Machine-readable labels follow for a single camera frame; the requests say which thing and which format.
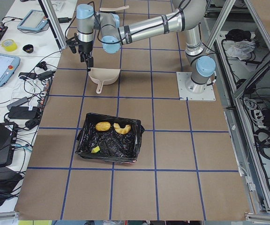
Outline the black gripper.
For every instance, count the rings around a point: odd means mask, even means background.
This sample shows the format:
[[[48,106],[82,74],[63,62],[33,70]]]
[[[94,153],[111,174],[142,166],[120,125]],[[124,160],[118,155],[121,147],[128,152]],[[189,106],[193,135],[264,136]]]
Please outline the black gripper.
[[[93,41],[83,42],[79,40],[78,52],[80,54],[80,62],[84,62],[84,57],[86,55],[90,55],[92,50],[93,50]],[[93,57],[89,56],[87,58],[87,70],[91,70],[93,66],[94,66],[94,59]]]

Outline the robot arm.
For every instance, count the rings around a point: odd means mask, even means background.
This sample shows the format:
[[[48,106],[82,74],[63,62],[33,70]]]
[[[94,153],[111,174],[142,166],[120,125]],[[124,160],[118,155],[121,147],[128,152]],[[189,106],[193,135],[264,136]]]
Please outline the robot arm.
[[[193,66],[193,72],[186,81],[188,91],[197,93],[204,89],[214,74],[216,64],[204,55],[199,23],[203,18],[207,2],[205,0],[174,0],[175,11],[133,24],[120,25],[119,16],[114,12],[97,12],[94,3],[80,4],[76,8],[77,33],[75,42],[80,61],[86,63],[87,70],[93,67],[93,32],[101,35],[100,43],[106,53],[116,53],[122,45],[151,37],[184,32],[186,35],[185,53]]]

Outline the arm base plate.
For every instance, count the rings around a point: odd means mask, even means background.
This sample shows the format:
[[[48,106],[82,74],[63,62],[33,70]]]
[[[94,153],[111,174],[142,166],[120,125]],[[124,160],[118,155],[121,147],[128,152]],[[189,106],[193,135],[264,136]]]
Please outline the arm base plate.
[[[212,80],[206,84],[196,84],[191,80],[191,72],[177,72],[179,99],[183,101],[216,101]]]

